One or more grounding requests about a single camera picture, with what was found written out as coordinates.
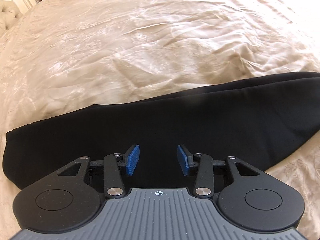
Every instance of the upholstered headboard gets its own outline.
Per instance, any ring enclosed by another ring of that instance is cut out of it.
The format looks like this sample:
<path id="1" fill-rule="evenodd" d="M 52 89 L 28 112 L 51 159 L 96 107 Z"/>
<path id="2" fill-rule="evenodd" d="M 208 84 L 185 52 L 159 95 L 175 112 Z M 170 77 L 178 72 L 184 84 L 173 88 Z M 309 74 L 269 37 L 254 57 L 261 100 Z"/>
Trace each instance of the upholstered headboard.
<path id="1" fill-rule="evenodd" d="M 21 16 L 22 13 L 13 1 L 0 0 L 0 35 L 9 30 Z"/>

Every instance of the gray ribbed plate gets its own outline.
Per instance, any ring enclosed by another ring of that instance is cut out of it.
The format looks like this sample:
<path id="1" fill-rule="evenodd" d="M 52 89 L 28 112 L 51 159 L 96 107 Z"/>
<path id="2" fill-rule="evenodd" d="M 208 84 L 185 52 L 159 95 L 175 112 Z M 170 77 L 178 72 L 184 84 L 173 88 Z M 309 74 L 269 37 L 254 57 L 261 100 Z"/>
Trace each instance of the gray ribbed plate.
<path id="1" fill-rule="evenodd" d="M 295 229 L 274 234 L 245 231 L 226 221 L 207 199 L 186 189 L 132 189 L 106 202 L 90 223 L 63 234 L 40 234 L 27 229 L 12 240 L 298 240 Z"/>

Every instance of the metal pin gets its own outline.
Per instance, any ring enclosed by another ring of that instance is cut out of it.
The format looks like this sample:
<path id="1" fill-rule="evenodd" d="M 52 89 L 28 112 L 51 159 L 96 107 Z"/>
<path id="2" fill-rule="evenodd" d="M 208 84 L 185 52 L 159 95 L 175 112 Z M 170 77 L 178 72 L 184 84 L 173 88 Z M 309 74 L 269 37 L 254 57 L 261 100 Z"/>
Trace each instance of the metal pin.
<path id="1" fill-rule="evenodd" d="M 206 187 L 199 187 L 196 189 L 196 193 L 201 196 L 207 196 L 211 194 L 211 190 Z"/>
<path id="2" fill-rule="evenodd" d="M 123 193 L 123 190 L 118 187 L 112 187 L 108 189 L 107 193 L 111 196 L 119 196 Z"/>

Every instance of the blue gripper pad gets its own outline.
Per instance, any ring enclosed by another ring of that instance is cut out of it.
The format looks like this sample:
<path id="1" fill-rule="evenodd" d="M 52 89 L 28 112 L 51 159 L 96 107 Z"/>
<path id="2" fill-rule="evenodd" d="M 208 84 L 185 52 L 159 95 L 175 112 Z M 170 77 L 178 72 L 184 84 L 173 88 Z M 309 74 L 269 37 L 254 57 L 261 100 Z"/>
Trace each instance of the blue gripper pad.
<path id="1" fill-rule="evenodd" d="M 184 176 L 189 175 L 188 159 L 180 145 L 178 145 L 177 156 L 178 156 L 178 162 L 182 169 L 183 175 Z"/>
<path id="2" fill-rule="evenodd" d="M 134 169 L 137 166 L 139 157 L 140 157 L 140 148 L 139 148 L 139 145 L 136 145 L 135 148 L 132 150 L 132 152 L 129 154 L 127 159 L 127 165 L 125 167 L 127 175 L 131 176 L 133 174 Z"/>

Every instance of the beige bedspread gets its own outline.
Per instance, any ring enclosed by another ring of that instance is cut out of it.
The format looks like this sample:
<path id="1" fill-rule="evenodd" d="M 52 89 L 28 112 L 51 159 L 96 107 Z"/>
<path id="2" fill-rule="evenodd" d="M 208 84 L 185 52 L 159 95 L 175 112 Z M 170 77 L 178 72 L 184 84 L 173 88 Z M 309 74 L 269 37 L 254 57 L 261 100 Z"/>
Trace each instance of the beige bedspread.
<path id="1" fill-rule="evenodd" d="M 283 0 L 44 0 L 0 37 L 0 159 L 6 132 L 94 103 L 319 72 L 312 44 Z M 311 240 L 320 237 L 319 139 L 269 170 L 303 195 L 299 230 Z M 18 191 L 0 170 L 1 240 L 19 230 Z"/>

